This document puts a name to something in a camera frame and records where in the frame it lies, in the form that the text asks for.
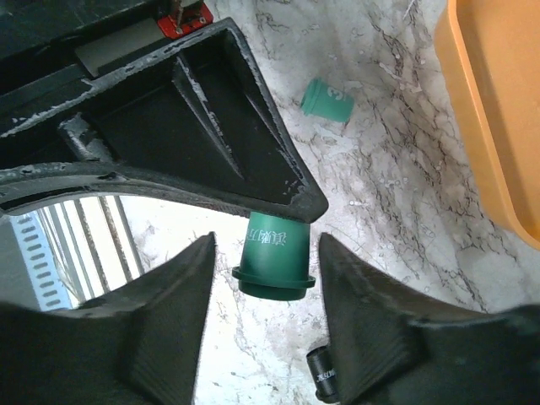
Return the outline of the teal coffee capsule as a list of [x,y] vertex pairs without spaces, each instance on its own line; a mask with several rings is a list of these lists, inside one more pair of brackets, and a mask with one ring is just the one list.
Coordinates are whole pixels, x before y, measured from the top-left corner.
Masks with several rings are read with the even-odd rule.
[[318,116],[333,122],[348,122],[354,108],[354,98],[326,84],[320,78],[313,78],[300,102],[300,109],[306,116]]
[[309,224],[251,213],[240,265],[232,270],[239,290],[264,300],[303,299],[316,283],[310,275],[310,241]]

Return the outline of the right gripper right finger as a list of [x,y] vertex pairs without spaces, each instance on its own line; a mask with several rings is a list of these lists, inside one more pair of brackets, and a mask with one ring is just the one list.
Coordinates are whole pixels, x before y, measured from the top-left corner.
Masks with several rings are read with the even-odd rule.
[[538,403],[537,305],[482,313],[448,304],[326,233],[318,257],[341,403]]

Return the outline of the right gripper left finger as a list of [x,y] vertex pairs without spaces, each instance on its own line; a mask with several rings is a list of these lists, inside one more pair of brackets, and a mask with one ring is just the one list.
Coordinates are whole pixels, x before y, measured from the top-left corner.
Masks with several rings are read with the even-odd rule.
[[75,310],[1,305],[4,404],[190,404],[214,234]]

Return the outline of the orange plastic storage basket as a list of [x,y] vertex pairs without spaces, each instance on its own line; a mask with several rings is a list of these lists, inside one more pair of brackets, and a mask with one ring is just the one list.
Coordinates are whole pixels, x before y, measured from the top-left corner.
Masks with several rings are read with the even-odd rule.
[[449,1],[435,52],[480,201],[539,247],[539,3]]

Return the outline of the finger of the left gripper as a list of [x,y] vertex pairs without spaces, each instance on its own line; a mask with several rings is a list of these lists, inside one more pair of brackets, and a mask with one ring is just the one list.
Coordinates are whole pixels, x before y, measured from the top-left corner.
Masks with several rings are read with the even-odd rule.
[[300,222],[328,208],[229,18],[98,78],[71,64],[2,95],[2,213],[100,195]]

